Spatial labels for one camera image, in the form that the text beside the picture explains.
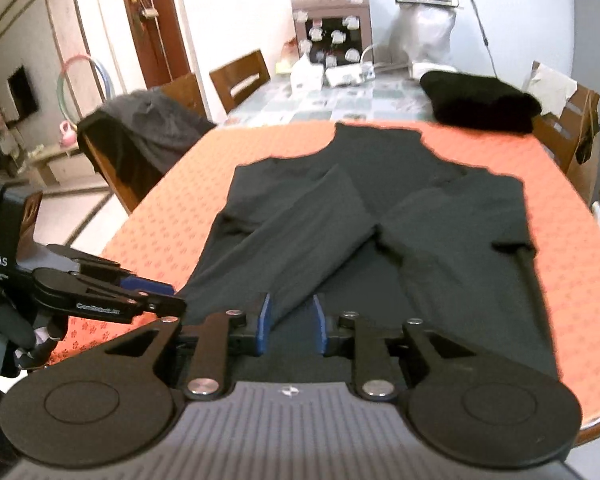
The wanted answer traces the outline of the black long-sleeve shirt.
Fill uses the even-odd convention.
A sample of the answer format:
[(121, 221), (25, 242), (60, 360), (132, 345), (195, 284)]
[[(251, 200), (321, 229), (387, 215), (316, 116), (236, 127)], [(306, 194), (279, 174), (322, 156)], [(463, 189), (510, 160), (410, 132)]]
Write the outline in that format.
[(271, 347), (236, 365), (253, 382), (341, 382), (314, 347), (312, 298), (397, 328), (445, 333), (557, 372), (521, 180), (439, 158), (420, 134), (336, 125), (321, 151), (234, 171), (181, 296), (184, 320), (270, 294)]

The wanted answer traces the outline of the folded black garment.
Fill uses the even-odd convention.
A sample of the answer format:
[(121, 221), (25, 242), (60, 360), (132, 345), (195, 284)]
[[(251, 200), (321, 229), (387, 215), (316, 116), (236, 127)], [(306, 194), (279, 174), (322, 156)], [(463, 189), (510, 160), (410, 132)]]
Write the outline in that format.
[(534, 96), (495, 77), (430, 70), (419, 79), (440, 124), (527, 134), (542, 112)]

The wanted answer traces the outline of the wooden chair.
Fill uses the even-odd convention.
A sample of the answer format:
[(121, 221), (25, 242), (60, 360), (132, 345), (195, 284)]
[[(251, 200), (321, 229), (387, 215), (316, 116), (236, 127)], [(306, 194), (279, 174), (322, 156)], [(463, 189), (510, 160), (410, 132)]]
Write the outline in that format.
[(142, 198), (138, 184), (133, 182), (134, 170), (118, 147), (118, 142), (110, 142), (106, 136), (92, 132), (80, 133), (79, 144), (125, 211), (132, 214)]
[(227, 113), (271, 80), (260, 50), (217, 68), (209, 76)]
[(188, 73), (163, 84), (159, 87), (159, 90), (191, 112), (195, 112), (204, 118), (208, 117), (198, 80), (194, 73)]

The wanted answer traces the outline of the beige tv cabinet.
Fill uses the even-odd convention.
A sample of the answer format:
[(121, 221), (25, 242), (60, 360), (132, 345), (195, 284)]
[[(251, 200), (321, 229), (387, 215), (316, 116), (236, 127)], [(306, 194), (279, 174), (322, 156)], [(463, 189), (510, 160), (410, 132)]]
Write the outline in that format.
[(26, 160), (26, 176), (35, 184), (64, 185), (91, 177), (94, 168), (78, 144), (68, 148), (59, 145), (39, 146)]

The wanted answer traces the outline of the brown wooden door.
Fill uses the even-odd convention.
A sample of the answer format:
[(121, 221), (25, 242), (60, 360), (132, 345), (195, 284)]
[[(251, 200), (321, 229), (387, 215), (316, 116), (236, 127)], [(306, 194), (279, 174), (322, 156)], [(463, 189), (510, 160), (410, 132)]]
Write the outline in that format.
[(189, 73), (174, 0), (123, 0), (146, 88)]

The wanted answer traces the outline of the checkered tablecloth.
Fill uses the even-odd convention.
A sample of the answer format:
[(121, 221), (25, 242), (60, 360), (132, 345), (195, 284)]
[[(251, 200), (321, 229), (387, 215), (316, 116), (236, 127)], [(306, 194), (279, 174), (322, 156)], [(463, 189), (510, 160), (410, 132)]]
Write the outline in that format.
[(224, 128), (254, 128), (291, 122), (411, 122), (434, 119), (430, 99), (404, 72), (380, 74), (359, 86), (294, 94), (287, 76), (277, 76), (228, 113)]

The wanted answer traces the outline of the brown water dispenser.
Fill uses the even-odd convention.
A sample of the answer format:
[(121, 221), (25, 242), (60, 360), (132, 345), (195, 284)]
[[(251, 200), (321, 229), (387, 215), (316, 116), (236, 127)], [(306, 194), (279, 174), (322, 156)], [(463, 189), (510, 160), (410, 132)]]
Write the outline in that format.
[(291, 0), (299, 54), (325, 68), (358, 64), (372, 44), (370, 0)]

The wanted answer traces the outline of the pink kettlebell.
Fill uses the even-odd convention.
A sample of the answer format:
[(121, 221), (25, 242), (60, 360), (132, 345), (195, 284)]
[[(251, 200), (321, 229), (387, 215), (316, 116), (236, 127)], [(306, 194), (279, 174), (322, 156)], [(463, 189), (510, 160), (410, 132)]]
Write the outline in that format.
[(73, 122), (63, 120), (58, 125), (60, 140), (59, 145), (61, 148), (72, 148), (78, 144), (78, 129)]

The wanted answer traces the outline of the near wooden chair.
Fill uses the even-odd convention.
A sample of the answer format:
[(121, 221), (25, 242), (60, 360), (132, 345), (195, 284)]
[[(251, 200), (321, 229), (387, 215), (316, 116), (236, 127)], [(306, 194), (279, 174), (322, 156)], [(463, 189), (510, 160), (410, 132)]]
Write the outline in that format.
[(106, 136), (92, 132), (80, 133), (79, 144), (125, 211), (132, 214), (142, 198), (138, 184), (133, 182), (134, 170), (118, 147), (118, 142), (110, 142)]

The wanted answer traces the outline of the far wooden chair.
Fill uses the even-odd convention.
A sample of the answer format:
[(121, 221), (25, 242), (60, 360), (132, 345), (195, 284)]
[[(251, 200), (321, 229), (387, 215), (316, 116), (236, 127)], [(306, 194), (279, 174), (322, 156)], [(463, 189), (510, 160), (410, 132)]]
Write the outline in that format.
[(260, 50), (217, 68), (209, 76), (227, 113), (271, 80)]

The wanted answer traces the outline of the middle wooden chair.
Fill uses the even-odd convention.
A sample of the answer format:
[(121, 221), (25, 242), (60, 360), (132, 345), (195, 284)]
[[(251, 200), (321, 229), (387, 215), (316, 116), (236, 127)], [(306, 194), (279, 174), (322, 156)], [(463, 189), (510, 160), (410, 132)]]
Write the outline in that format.
[(191, 112), (195, 112), (204, 118), (208, 117), (198, 80), (194, 73), (188, 73), (163, 84), (159, 87), (159, 90)]

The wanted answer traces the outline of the colourful hula hoop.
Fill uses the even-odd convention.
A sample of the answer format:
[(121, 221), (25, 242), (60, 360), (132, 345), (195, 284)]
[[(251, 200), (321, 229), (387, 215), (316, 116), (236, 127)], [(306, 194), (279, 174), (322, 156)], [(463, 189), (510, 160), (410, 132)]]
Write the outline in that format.
[(91, 55), (76, 54), (62, 63), (56, 82), (56, 99), (62, 117), (70, 124), (77, 124), (115, 95), (106, 67)]

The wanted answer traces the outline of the white power strip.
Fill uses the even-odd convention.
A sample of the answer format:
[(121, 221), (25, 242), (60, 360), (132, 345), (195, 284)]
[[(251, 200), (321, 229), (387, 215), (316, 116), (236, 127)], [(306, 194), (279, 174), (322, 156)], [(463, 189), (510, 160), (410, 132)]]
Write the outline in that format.
[(327, 83), (332, 87), (359, 86), (376, 77), (374, 66), (370, 63), (356, 63), (329, 67), (325, 70)]

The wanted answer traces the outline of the wall television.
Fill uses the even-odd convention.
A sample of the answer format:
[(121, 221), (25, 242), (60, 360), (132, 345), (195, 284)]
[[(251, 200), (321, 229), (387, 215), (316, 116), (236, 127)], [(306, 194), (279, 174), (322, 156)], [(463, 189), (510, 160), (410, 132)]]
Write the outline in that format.
[(27, 71), (23, 66), (17, 68), (7, 78), (7, 84), (18, 120), (26, 119), (38, 111), (38, 101), (34, 95)]

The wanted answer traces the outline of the white plastic bag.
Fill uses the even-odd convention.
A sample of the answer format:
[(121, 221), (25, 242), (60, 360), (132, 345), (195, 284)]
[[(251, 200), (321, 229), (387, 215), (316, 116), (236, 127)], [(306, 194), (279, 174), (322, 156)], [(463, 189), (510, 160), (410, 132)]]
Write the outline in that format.
[(455, 22), (455, 10), (449, 6), (400, 4), (389, 36), (391, 62), (404, 65), (416, 80), (433, 70), (456, 73), (451, 55)]

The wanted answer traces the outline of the white tissue box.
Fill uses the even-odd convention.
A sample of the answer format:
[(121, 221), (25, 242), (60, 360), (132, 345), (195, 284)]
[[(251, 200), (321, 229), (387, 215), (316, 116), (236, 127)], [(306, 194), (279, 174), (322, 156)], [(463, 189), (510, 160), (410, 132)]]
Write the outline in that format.
[(320, 92), (323, 88), (325, 67), (311, 62), (307, 53), (302, 54), (291, 67), (290, 86), (293, 94)]

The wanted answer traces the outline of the dark clothes on chair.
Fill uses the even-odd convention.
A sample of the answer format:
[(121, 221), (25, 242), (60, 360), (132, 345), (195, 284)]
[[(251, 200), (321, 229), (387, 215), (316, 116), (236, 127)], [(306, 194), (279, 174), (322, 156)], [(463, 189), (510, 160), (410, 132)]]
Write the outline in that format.
[(102, 154), (116, 177), (145, 197), (215, 127), (155, 88), (102, 104), (78, 123), (78, 143), (91, 162)]

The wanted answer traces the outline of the orange patterned table mat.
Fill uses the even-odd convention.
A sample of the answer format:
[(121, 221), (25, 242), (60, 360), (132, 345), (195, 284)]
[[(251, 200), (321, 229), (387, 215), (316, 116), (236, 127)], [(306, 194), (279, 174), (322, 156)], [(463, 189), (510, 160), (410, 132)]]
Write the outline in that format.
[(600, 228), (532, 136), (414, 122), (214, 129), (104, 249), (172, 285), (186, 322), (272, 300), (250, 382), (340, 382), (311, 301), (421, 318), (561, 379), (600, 416)]

